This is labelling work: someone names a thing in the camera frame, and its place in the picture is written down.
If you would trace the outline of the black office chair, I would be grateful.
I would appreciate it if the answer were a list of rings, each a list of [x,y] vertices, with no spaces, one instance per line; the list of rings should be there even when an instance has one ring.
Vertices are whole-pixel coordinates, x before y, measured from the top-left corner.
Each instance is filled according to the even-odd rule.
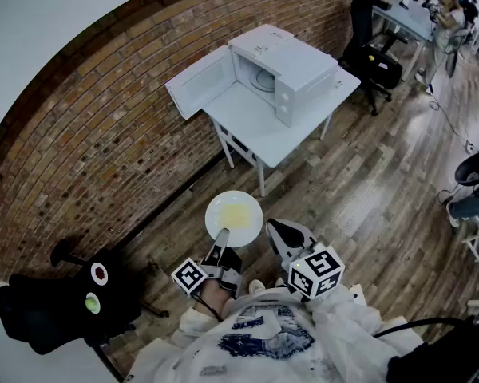
[[[376,116],[378,110],[374,92],[378,91],[386,96],[386,101],[392,101],[390,90],[398,85],[403,72],[401,64],[390,57],[388,51],[396,41],[406,44],[408,39],[400,33],[383,30],[380,34],[387,36],[384,46],[381,49],[373,47],[371,42],[377,37],[373,29],[374,6],[387,10],[391,4],[383,0],[352,0],[352,37],[338,62],[344,63],[348,72],[360,80],[360,87],[371,106],[371,114]],[[374,56],[374,61],[369,60],[369,55]]]

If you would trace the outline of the white round plate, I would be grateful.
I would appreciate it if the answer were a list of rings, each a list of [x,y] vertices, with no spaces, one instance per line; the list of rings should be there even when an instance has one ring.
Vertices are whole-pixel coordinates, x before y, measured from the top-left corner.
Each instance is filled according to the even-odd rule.
[[[240,248],[247,246],[257,238],[263,227],[263,212],[258,201],[244,191],[225,191],[217,195],[208,205],[204,222],[208,234],[215,239],[223,229],[217,223],[217,215],[224,204],[244,203],[248,205],[251,214],[251,225],[245,228],[232,229],[227,246]]]

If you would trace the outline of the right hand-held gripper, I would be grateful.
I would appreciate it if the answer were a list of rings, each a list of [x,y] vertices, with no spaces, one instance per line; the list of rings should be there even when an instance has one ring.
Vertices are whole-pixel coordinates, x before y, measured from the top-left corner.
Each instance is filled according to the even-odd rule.
[[[274,252],[282,259],[297,257],[316,242],[312,231],[287,219],[269,219],[266,232]],[[316,243],[288,264],[287,285],[313,300],[334,289],[342,279],[345,265],[335,249]]]

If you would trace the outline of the person's left forearm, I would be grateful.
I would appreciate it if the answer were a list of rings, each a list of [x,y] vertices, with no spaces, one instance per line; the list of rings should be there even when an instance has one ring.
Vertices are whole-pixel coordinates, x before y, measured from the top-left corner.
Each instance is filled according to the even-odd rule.
[[[203,283],[198,294],[223,319],[225,307],[231,300],[231,293],[223,289],[216,280]],[[195,339],[208,332],[220,322],[208,310],[195,302],[180,318],[179,331],[186,337]]]

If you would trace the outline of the person's right forearm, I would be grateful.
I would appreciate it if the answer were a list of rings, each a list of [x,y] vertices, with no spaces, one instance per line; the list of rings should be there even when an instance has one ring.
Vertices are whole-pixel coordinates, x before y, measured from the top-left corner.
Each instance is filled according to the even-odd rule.
[[[353,334],[373,335],[383,326],[380,312],[373,307],[358,304],[354,294],[338,285],[305,303],[318,332],[337,336]]]

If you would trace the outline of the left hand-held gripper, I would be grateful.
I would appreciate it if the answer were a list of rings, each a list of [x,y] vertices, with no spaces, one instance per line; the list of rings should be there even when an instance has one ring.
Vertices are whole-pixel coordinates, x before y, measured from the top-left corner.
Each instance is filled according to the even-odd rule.
[[[227,247],[229,236],[227,228],[221,229],[208,255],[200,263],[188,258],[172,272],[173,282],[187,296],[197,292],[207,280],[216,280],[232,297],[239,296],[242,259]]]

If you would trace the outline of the white microwave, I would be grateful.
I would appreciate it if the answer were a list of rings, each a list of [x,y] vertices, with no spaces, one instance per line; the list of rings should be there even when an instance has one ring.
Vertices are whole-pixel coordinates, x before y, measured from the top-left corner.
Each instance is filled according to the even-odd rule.
[[[265,69],[275,76],[275,91],[254,83]],[[332,87],[338,61],[272,25],[261,25],[228,41],[190,65],[165,87],[184,119],[239,82],[275,109],[290,127],[312,101]]]

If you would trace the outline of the person's white printed shirt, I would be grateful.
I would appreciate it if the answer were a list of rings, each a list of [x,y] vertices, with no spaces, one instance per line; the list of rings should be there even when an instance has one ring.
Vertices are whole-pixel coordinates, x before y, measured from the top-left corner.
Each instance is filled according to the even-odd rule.
[[[311,314],[287,288],[231,299],[223,321],[198,338],[176,328],[137,355],[124,383],[386,383],[388,362],[421,338],[384,322],[373,335],[318,332]]]

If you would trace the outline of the black bag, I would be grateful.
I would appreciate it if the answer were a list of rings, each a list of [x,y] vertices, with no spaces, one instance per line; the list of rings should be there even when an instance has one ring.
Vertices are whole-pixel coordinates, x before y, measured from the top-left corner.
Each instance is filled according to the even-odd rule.
[[[382,338],[417,326],[444,324],[450,332],[432,344],[423,343],[402,357],[392,357],[386,383],[470,383],[479,374],[479,324],[472,318],[427,318],[395,326]]]

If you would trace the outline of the white desk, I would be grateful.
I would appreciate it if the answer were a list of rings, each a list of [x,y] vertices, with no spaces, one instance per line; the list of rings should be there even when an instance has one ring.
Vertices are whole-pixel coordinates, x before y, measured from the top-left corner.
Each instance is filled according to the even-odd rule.
[[[389,3],[391,4],[389,9],[383,10],[374,6],[373,12],[405,30],[418,43],[418,47],[415,49],[410,62],[403,69],[402,80],[406,81],[413,71],[426,43],[432,41],[433,23],[430,20],[429,11],[421,7],[417,2],[410,1],[408,10],[399,6],[395,0],[389,0]]]

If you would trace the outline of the black wristband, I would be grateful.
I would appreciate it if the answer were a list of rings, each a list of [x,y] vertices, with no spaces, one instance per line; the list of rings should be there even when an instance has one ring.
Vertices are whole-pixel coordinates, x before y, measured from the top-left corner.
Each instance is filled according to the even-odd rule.
[[[200,296],[196,294],[191,294],[191,296],[196,302],[204,306],[208,310],[208,312],[212,313],[212,315],[216,318],[218,322],[223,321],[219,314],[211,306],[209,306]]]

